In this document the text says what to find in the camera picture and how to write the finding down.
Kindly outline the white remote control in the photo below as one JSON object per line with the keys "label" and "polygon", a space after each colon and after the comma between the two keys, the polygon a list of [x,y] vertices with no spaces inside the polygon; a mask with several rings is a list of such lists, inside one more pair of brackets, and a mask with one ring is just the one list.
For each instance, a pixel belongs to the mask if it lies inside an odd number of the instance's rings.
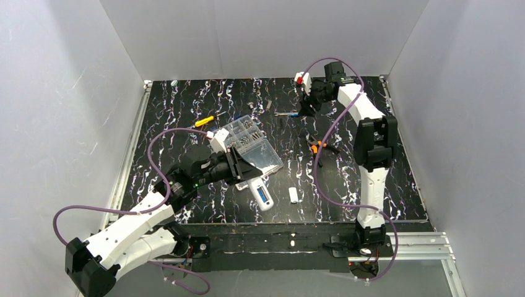
{"label": "white remote control", "polygon": [[274,200],[262,178],[250,179],[247,185],[261,211],[270,210],[274,206]]}

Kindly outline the blue battery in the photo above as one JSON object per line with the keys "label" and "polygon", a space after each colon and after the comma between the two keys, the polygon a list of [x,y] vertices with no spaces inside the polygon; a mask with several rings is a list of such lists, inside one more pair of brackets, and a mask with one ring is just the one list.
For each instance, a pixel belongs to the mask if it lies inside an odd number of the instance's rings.
{"label": "blue battery", "polygon": [[266,205],[271,204],[271,197],[268,196],[267,191],[263,187],[258,188],[258,193],[259,193],[259,196],[263,204],[266,204]]}

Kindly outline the white battery cover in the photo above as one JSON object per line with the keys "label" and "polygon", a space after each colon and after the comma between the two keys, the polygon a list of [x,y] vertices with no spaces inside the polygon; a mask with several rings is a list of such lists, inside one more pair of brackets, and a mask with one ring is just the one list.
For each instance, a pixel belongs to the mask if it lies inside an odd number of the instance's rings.
{"label": "white battery cover", "polygon": [[290,203],[291,204],[297,204],[299,199],[298,199],[298,191],[295,187],[290,187],[289,188],[289,198],[290,198]]}

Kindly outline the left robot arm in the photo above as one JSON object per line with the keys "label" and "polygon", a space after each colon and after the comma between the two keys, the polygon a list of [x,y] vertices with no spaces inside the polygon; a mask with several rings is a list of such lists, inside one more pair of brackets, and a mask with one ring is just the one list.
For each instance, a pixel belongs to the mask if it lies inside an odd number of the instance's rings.
{"label": "left robot arm", "polygon": [[262,176],[234,147],[212,152],[193,145],[129,215],[87,239],[66,243],[65,272],[84,296],[105,296],[118,279],[158,256],[187,250],[190,235],[176,223],[156,229],[197,197],[197,190],[219,181],[229,185]]}

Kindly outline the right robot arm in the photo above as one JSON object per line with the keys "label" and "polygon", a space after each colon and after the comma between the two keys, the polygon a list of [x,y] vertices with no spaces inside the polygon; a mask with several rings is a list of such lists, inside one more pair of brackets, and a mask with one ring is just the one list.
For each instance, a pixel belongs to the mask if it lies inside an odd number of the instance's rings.
{"label": "right robot arm", "polygon": [[340,247],[358,252],[372,250],[386,243],[383,199],[386,177],[396,154],[397,119],[370,101],[362,78],[345,73],[346,63],[335,58],[328,61],[324,79],[313,79],[308,71],[295,74],[294,81],[303,90],[299,115],[314,116],[323,103],[336,101],[355,121],[353,148],[361,177],[360,204],[355,231]]}

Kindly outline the blue silver wrench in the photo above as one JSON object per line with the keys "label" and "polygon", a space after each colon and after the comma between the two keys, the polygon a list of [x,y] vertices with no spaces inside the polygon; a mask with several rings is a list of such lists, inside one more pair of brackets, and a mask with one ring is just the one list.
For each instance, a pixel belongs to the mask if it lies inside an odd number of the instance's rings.
{"label": "blue silver wrench", "polygon": [[288,117],[299,117],[300,115],[297,112],[275,112],[274,116],[288,116]]}

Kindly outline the clear plastic organizer box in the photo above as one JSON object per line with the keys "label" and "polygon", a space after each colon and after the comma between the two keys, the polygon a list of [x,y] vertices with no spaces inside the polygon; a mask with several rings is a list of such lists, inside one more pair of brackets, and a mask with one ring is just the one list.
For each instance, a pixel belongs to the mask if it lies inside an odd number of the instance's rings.
{"label": "clear plastic organizer box", "polygon": [[222,141],[220,145],[214,140],[209,141],[212,152],[235,147],[242,158],[262,171],[260,178],[266,188],[270,189],[270,176],[277,173],[284,164],[267,139],[266,133],[251,116],[237,118],[212,133]]}

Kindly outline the orange black pliers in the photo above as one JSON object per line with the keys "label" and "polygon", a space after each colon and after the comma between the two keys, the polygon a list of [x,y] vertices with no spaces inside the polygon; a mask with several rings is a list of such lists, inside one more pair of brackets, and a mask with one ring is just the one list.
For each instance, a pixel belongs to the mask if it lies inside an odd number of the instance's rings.
{"label": "orange black pliers", "polygon": [[320,140],[316,140],[310,134],[306,135],[306,141],[310,145],[310,150],[312,152],[312,161],[313,161],[313,163],[315,163],[315,159],[316,159],[316,157],[318,155],[318,152],[319,152],[319,149],[321,147],[324,148],[324,149],[328,149],[330,152],[332,152],[335,155],[340,154],[340,152],[341,152],[337,147],[335,147],[333,145],[330,145],[330,144],[323,144]]}

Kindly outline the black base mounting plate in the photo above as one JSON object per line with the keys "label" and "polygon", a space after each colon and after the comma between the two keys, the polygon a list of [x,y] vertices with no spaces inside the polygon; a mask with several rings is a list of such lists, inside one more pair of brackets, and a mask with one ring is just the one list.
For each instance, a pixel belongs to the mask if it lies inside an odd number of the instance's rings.
{"label": "black base mounting plate", "polygon": [[192,237],[205,237],[208,257],[195,257],[196,272],[228,270],[328,270],[346,272],[324,244],[350,237],[353,223],[183,224]]}

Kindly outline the yellow handled screwdriver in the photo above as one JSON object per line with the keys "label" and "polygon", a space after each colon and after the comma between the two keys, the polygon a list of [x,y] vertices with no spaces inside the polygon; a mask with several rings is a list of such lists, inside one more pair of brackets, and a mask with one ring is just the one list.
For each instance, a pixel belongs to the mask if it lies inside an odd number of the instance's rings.
{"label": "yellow handled screwdriver", "polygon": [[208,116],[206,118],[200,119],[200,120],[196,121],[193,124],[193,127],[202,127],[202,126],[208,124],[209,122],[216,120],[218,117],[220,117],[223,114],[225,114],[225,111],[221,112],[219,114],[215,114],[215,115]]}

